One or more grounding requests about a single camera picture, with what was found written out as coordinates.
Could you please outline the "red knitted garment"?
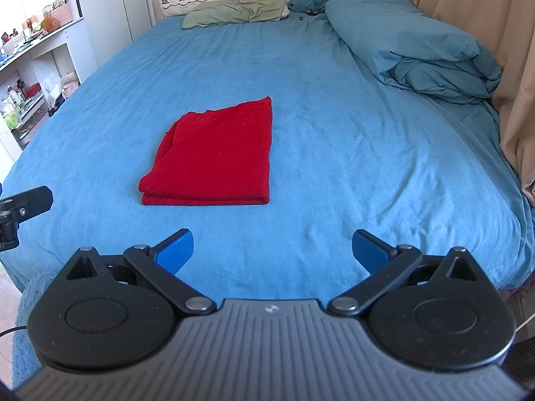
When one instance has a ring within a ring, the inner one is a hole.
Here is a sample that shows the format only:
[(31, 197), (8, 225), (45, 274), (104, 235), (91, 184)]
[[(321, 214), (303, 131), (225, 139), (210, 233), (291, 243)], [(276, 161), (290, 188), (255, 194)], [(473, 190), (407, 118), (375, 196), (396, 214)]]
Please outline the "red knitted garment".
[(159, 145), (139, 182), (145, 206), (254, 206), (269, 202), (272, 101), (190, 111)]

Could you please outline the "blue bed sheet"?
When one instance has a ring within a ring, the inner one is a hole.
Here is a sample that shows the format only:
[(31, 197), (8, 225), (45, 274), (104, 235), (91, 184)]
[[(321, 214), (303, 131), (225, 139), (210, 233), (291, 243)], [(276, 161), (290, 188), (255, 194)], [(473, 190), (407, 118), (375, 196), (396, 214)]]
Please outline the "blue bed sheet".
[[(1, 256), (24, 288), (80, 247), (119, 254), (190, 229), (182, 281), (213, 300), (329, 300), (362, 281), (366, 229), (426, 254), (461, 245), (494, 285), (534, 269), (531, 207), (486, 104), (385, 86), (322, 15), (185, 30), (170, 17), (102, 65), (43, 124), (5, 179), (52, 208)], [(270, 200), (252, 207), (146, 207), (138, 184), (184, 113), (271, 98)]]

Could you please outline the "white shelf unit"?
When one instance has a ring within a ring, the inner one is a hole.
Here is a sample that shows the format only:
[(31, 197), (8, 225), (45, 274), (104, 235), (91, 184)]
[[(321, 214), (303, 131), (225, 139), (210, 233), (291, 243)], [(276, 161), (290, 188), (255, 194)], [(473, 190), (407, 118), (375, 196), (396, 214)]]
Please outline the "white shelf unit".
[(49, 119), (47, 111), (52, 107), (52, 100), (47, 97), (46, 89), (50, 82), (74, 72), (78, 81), (84, 83), (97, 68), (82, 18), (50, 33), (1, 67), (2, 99), (7, 97), (7, 87), (17, 80), (29, 86), (36, 83), (41, 86), (15, 129), (8, 129), (5, 122), (1, 123), (1, 178), (6, 178), (24, 148)]

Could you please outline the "brown teddy on shelf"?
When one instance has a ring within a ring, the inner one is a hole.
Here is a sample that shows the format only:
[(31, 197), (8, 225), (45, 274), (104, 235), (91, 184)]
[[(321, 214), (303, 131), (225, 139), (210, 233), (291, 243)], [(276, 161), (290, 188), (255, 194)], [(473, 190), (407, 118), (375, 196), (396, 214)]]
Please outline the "brown teddy on shelf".
[(55, 32), (61, 26), (62, 26), (61, 21), (56, 16), (52, 15), (51, 12), (45, 13), (43, 15), (41, 27), (42, 27), (42, 30), (46, 34)]

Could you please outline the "folded blue duvet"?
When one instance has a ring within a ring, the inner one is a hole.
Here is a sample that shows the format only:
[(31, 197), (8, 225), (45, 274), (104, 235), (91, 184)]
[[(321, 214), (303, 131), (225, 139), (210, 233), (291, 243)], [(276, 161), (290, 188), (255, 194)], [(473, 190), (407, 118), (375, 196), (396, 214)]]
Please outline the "folded blue duvet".
[(488, 49), (409, 0), (329, 0), (338, 36), (383, 84), (452, 103), (486, 101), (502, 70)]

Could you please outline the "white and grey wardrobe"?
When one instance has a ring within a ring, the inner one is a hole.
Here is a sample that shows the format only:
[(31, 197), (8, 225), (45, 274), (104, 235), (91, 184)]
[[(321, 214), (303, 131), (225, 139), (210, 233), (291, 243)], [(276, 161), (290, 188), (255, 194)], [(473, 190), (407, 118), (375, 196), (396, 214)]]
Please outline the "white and grey wardrobe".
[(101, 67), (152, 28), (148, 0), (76, 0)]

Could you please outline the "green pillow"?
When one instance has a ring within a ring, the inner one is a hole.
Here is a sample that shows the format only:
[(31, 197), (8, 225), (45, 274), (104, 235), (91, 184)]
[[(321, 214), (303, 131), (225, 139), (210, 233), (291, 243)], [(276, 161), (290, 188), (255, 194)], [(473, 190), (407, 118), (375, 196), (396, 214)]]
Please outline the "green pillow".
[(185, 15), (181, 28), (215, 24), (247, 24), (280, 21), (289, 16), (285, 0), (220, 0), (197, 5)]

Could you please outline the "beige curtain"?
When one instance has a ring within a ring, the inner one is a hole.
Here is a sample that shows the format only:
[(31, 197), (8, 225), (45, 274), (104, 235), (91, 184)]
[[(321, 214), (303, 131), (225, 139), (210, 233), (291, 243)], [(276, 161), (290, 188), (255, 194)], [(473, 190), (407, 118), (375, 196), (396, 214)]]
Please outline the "beige curtain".
[(534, 0), (410, 0), (427, 15), (472, 34), (496, 57), (502, 79), (492, 103), (503, 154), (534, 198)]

